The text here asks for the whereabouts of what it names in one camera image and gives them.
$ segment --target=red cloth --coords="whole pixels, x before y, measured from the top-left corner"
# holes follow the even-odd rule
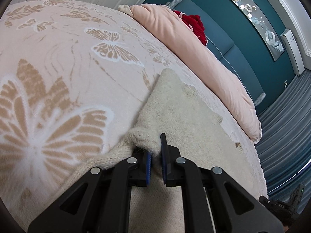
[[[208,41],[205,38],[205,33],[204,33],[204,26],[203,23],[200,19],[199,15],[190,15],[187,16],[185,13],[173,10],[181,19],[182,21],[193,31],[193,33],[199,38],[201,43],[203,45],[207,45]]]

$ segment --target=curtain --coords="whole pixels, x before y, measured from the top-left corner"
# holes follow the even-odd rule
[[[286,202],[303,183],[301,213],[311,196],[311,71],[306,69],[296,76],[258,118],[262,139],[256,150],[269,198]]]

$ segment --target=blue curtain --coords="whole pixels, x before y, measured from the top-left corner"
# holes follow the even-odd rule
[[[311,71],[306,69],[296,76],[258,118],[262,139],[256,150],[269,198],[287,201],[303,183],[301,213],[311,196]]]

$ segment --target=pink blanket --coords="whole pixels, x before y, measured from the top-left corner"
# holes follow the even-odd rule
[[[239,79],[201,44],[194,33],[168,7],[133,5],[133,17],[173,51],[228,108],[243,131],[256,144],[262,136],[255,106]]]

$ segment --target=white air conditioner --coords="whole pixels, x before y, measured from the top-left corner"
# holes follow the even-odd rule
[[[301,75],[302,72],[304,71],[304,64],[302,62],[298,45],[296,43],[293,33],[291,32],[291,30],[286,29],[281,34],[281,38],[287,50],[288,56],[290,57],[294,73],[296,75]]]

